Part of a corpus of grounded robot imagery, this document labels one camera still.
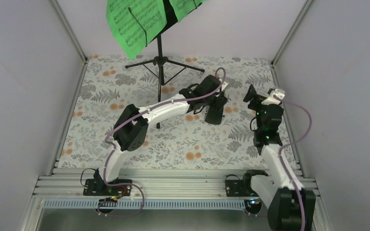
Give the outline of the black metronome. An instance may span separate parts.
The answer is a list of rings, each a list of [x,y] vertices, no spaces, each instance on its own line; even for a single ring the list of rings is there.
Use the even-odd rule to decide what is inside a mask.
[[[220,125],[223,119],[224,105],[227,101],[228,99],[225,96],[214,97],[208,105],[205,122],[212,125]]]

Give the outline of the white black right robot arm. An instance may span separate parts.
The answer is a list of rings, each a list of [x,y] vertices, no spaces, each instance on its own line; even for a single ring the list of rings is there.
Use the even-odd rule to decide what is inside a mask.
[[[259,95],[250,85],[243,101],[255,111],[256,129],[253,142],[268,166],[270,176],[258,171],[247,173],[242,191],[257,193],[267,208],[267,221],[274,231],[309,231],[312,229],[316,196],[307,190],[294,174],[283,150],[287,148],[279,136],[278,127],[283,118],[281,107],[285,91],[270,89],[268,96]]]

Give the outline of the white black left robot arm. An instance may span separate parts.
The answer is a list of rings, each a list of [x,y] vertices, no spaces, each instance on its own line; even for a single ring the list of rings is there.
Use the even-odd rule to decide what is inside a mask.
[[[96,171],[96,189],[103,195],[113,192],[114,180],[119,177],[122,165],[130,152],[143,145],[150,127],[171,117],[197,113],[203,108],[221,110],[227,103],[225,89],[228,85],[226,78],[209,75],[201,83],[181,89],[167,100],[144,107],[126,106],[105,138],[105,143],[113,149],[104,165]]]

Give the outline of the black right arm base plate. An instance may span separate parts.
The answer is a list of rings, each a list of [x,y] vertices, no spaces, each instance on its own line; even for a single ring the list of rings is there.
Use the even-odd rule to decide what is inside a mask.
[[[225,192],[227,197],[250,197],[254,193],[245,188],[242,180],[225,180]]]

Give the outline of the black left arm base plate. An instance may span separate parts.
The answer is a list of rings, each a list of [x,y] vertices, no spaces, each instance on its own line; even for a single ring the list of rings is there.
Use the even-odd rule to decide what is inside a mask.
[[[85,183],[82,185],[83,195],[85,196],[130,196],[131,194],[131,185],[127,185],[127,183],[132,183],[132,180],[129,179],[117,179],[112,181],[110,184],[122,184],[121,186],[106,186],[104,182],[101,180],[100,183],[97,183],[95,179],[87,179]]]

